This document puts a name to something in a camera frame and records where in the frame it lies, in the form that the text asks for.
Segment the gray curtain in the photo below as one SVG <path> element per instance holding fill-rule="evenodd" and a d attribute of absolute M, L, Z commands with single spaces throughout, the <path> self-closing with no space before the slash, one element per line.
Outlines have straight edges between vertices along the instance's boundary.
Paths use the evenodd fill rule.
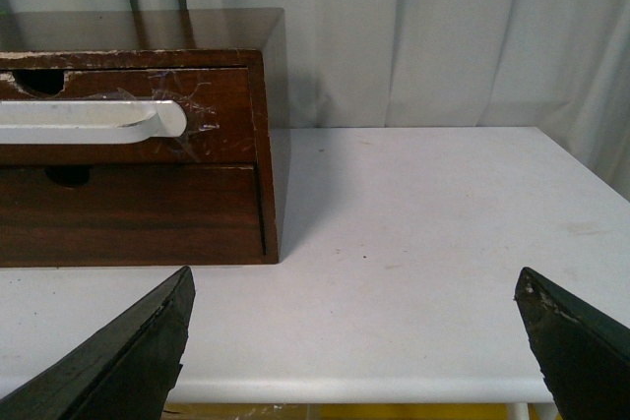
<path fill-rule="evenodd" d="M 0 0 L 283 7 L 295 127 L 538 126 L 630 198 L 630 0 Z"/>

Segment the white table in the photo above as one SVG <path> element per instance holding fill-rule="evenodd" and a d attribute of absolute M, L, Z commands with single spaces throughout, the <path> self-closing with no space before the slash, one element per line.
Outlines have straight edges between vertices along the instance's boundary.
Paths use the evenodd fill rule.
<path fill-rule="evenodd" d="M 530 266 L 630 326 L 630 204 L 533 128 L 292 132 L 283 261 L 194 268 L 177 402 L 550 402 Z M 0 395 L 173 272 L 1 270 Z"/>

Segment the brown wooden cabinet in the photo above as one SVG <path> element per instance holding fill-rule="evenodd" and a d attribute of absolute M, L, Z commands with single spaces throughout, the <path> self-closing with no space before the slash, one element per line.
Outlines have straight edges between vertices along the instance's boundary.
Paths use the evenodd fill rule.
<path fill-rule="evenodd" d="M 17 14 L 0 46 L 2 100 L 173 100 L 187 120 L 134 144 L 0 145 L 0 266 L 279 260 L 282 10 Z"/>

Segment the drawer hole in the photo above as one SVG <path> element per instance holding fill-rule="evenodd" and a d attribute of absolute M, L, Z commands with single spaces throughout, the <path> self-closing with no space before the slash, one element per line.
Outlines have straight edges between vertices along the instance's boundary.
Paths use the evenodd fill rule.
<path fill-rule="evenodd" d="M 46 177 L 63 187 L 81 187 L 90 181 L 89 166 L 47 166 Z"/>
<path fill-rule="evenodd" d="M 20 69 L 13 78 L 26 92 L 44 97 L 61 92 L 65 81 L 63 69 Z"/>

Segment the drawer handle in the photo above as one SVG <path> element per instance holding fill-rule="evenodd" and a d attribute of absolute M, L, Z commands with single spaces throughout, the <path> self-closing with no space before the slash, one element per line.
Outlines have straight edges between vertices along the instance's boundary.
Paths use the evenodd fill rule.
<path fill-rule="evenodd" d="M 172 100 L 0 100 L 2 145 L 114 145 L 179 137 Z"/>

